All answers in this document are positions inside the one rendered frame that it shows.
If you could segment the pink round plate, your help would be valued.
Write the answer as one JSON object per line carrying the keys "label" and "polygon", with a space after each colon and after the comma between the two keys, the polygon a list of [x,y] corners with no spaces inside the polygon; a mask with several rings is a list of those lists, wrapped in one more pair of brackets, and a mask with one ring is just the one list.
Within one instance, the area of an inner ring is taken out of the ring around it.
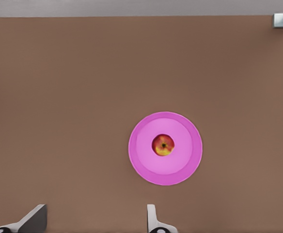
{"label": "pink round plate", "polygon": [[[159,134],[175,143],[171,154],[158,156],[152,141]],[[169,186],[188,179],[202,160],[203,141],[197,127],[186,117],[173,112],[157,112],[140,120],[131,132],[128,155],[136,172],[150,183]]]}

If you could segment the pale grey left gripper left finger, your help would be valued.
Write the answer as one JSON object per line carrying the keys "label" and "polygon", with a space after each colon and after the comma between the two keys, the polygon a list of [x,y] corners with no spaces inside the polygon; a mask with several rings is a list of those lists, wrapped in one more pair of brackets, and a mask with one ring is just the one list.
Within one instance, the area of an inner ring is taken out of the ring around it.
{"label": "pale grey left gripper left finger", "polygon": [[20,221],[0,226],[0,233],[45,233],[47,205],[39,204]]}

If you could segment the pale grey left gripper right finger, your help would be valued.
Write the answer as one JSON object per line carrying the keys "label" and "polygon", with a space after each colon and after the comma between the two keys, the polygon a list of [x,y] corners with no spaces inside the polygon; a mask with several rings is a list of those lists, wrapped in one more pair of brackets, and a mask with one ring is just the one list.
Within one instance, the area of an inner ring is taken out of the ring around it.
{"label": "pale grey left gripper right finger", "polygon": [[147,205],[147,233],[178,233],[178,229],[158,221],[154,204]]}

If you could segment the red yellow apple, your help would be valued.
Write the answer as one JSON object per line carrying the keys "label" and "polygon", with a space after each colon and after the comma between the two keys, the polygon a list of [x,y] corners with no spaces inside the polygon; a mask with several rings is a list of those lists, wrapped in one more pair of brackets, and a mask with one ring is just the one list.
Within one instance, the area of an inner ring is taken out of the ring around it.
{"label": "red yellow apple", "polygon": [[167,134],[159,134],[152,141],[152,150],[158,156],[171,154],[174,147],[174,140]]}

